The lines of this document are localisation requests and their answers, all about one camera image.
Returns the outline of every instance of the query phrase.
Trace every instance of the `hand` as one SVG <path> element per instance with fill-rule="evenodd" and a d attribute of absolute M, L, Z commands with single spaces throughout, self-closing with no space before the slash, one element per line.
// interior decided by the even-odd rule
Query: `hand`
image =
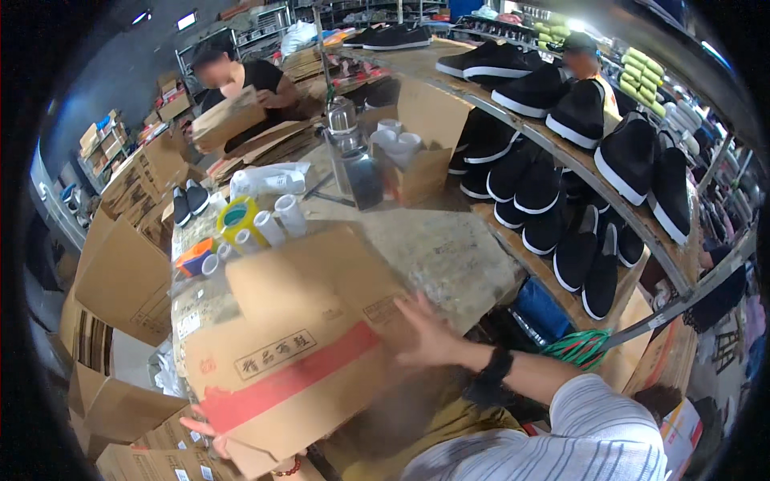
<path fill-rule="evenodd" d="M 265 109 L 280 109 L 280 97 L 270 90 L 258 90 L 256 92 L 256 100 Z"/>
<path fill-rule="evenodd" d="M 415 299 L 396 298 L 394 302 L 417 331 L 417 348 L 396 355 L 396 361 L 419 367 L 460 363 L 458 354 L 470 342 L 453 331 L 447 319 L 435 313 L 422 292 L 418 292 Z"/>
<path fill-rule="evenodd" d="M 197 404 L 191 404 L 190 407 L 195 412 L 195 414 L 198 414 L 199 416 L 206 417 L 206 414 L 203 412 L 203 409 L 201 409 L 200 406 Z M 211 426 L 208 423 L 201 423 L 200 421 L 195 421 L 192 418 L 188 417 L 181 417 L 179 418 L 179 424 L 182 426 L 185 426 L 187 429 L 191 429 L 193 431 L 197 431 L 200 434 L 203 434 L 205 436 L 211 436 L 214 438 L 213 442 L 213 448 L 214 451 L 219 455 L 222 459 L 230 459 L 230 454 L 227 452 L 227 436 L 223 434 L 218 434 L 213 426 Z M 299 453 L 300 456 L 305 456 L 307 454 L 307 449 L 303 449 Z M 285 459 L 281 461 L 281 463 L 276 466 L 274 471 L 288 471 L 289 469 L 292 469 L 294 467 L 294 457 L 290 457 L 289 459 Z"/>

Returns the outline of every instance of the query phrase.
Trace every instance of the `bracelet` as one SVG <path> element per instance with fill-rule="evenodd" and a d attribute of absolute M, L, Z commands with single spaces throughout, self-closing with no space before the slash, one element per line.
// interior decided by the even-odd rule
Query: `bracelet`
<path fill-rule="evenodd" d="M 270 474 L 273 474 L 278 477 L 291 476 L 300 470 L 301 464 L 302 464 L 302 461 L 300 460 L 300 457 L 297 455 L 294 455 L 294 467 L 292 469 L 289 469 L 288 471 L 270 471 Z"/>

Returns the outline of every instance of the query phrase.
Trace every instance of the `cap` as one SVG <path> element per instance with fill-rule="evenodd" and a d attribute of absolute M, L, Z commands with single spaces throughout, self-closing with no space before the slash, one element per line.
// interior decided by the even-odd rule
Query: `cap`
<path fill-rule="evenodd" d="M 581 50 L 584 52 L 601 55 L 596 41 L 592 39 L 589 34 L 584 32 L 572 32 L 570 36 L 564 40 L 564 44 L 561 47 L 564 52 L 569 52 L 570 50 Z"/>
<path fill-rule="evenodd" d="M 213 42 L 199 43 L 194 53 L 192 54 L 192 62 L 190 62 L 190 68 L 195 71 L 196 68 L 209 62 L 214 62 L 219 59 L 223 53 L 227 53 L 232 58 L 229 49 L 223 45 L 218 45 Z"/>

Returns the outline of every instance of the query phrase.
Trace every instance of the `black shirt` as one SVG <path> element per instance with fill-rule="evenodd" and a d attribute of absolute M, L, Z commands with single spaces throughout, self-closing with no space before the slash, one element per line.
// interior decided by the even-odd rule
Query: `black shirt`
<path fill-rule="evenodd" d="M 283 72 L 281 72 L 275 65 L 265 60 L 257 60 L 255 62 L 244 63 L 243 69 L 246 71 L 246 76 L 243 80 L 244 87 L 253 85 L 254 89 L 257 91 L 270 90 L 272 93 L 278 93 L 278 83 L 281 81 L 281 77 L 283 77 Z M 206 97 L 203 98 L 203 110 L 201 113 L 211 109 L 214 105 L 220 103 L 224 99 L 225 96 L 222 95 L 219 89 L 210 89 L 206 93 Z M 255 135 L 259 135 L 282 122 L 280 109 L 265 109 L 265 113 L 267 114 L 267 119 L 249 127 L 227 141 L 225 144 L 225 152 L 230 152 L 235 147 L 243 144 Z"/>

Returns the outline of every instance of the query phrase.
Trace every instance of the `person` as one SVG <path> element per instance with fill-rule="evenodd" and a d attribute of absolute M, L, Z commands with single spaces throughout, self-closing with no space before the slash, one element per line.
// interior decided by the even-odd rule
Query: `person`
<path fill-rule="evenodd" d="M 610 112 L 616 117 L 618 112 L 618 100 L 610 84 L 601 76 L 601 52 L 588 34 L 572 32 L 562 44 L 562 62 L 578 80 L 595 78 L 604 87 L 604 111 Z"/>
<path fill-rule="evenodd" d="M 395 303 L 417 335 L 415 346 L 398 353 L 396 359 L 427 373 L 407 391 L 436 378 L 435 369 L 461 366 L 483 372 L 491 385 L 504 383 L 522 396 L 549 405 L 551 433 L 528 437 L 507 410 L 475 406 L 458 392 L 438 396 L 442 402 L 424 426 L 415 422 L 421 405 L 378 399 L 384 401 L 380 406 L 397 408 L 397 416 L 385 416 L 375 406 L 317 443 L 342 479 L 665 478 L 667 458 L 659 421 L 641 404 L 613 392 L 601 377 L 556 359 L 470 342 L 457 335 L 422 294 Z M 379 419 L 384 429 L 357 423 L 370 414 L 366 421 Z M 227 456 L 226 437 L 211 425 L 190 418 L 182 418 L 181 423 L 215 436 L 215 448 Z M 399 437 L 389 437 L 389 425 L 397 427 L 405 447 L 388 449 Z M 408 431 L 417 431 L 418 436 L 411 439 Z M 366 444 L 373 448 L 364 449 Z M 294 459 L 288 459 L 277 470 L 283 475 L 295 465 Z M 297 479 L 303 479 L 301 467 L 297 474 Z"/>
<path fill-rule="evenodd" d="M 191 68 L 201 85 L 208 89 L 201 113 L 224 99 L 235 97 L 248 85 L 254 86 L 256 97 L 266 110 L 267 119 L 232 137 L 225 144 L 225 153 L 280 124 L 283 121 L 281 109 L 295 106 L 300 98 L 291 79 L 272 63 L 265 60 L 241 63 L 235 60 L 232 44 L 220 45 L 211 41 L 198 44 Z M 199 143 L 196 147 L 201 153 L 209 153 L 219 146 Z"/>

